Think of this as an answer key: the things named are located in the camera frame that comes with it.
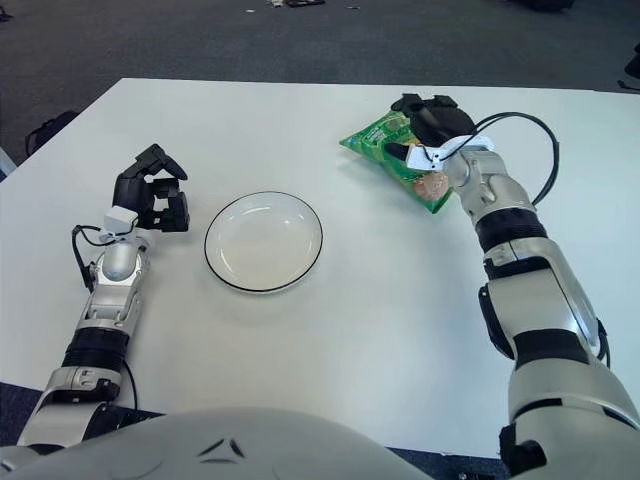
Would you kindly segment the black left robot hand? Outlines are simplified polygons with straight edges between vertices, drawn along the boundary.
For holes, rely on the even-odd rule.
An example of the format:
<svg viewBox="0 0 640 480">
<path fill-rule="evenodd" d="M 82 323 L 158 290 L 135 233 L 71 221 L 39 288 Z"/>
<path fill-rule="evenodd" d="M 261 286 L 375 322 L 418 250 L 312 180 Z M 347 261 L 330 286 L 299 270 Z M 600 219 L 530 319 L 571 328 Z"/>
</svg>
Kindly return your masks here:
<svg viewBox="0 0 640 480">
<path fill-rule="evenodd" d="M 185 170 L 162 147 L 152 144 L 117 176 L 112 205 L 136 212 L 138 228 L 186 232 L 190 215 L 180 182 L 187 180 Z"/>
</svg>

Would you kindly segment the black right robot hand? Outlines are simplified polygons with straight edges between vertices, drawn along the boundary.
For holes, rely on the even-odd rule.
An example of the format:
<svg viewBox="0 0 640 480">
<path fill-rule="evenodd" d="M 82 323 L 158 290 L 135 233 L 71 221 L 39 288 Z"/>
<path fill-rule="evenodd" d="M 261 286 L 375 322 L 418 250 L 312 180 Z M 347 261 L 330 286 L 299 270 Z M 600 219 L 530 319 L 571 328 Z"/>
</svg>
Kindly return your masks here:
<svg viewBox="0 0 640 480">
<path fill-rule="evenodd" d="M 418 139 L 422 155 L 428 162 L 435 155 L 426 153 L 426 147 L 438 149 L 456 137 L 477 133 L 477 127 L 469 115 L 446 95 L 422 99 L 418 94 L 403 94 L 391 105 L 391 110 L 409 120 L 410 130 Z"/>
</svg>

